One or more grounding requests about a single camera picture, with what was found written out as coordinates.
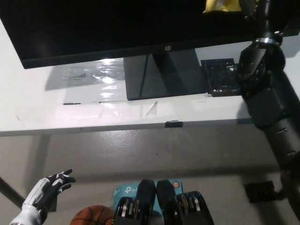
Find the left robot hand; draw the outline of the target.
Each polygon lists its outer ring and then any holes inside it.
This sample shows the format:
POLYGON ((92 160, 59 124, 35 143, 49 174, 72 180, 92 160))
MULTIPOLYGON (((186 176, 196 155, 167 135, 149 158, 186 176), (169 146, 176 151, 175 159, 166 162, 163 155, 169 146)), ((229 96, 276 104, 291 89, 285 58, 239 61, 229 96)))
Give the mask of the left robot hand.
POLYGON ((72 169, 40 179, 26 197, 23 205, 34 206, 40 212, 49 212, 53 202, 75 182, 70 176, 72 169))

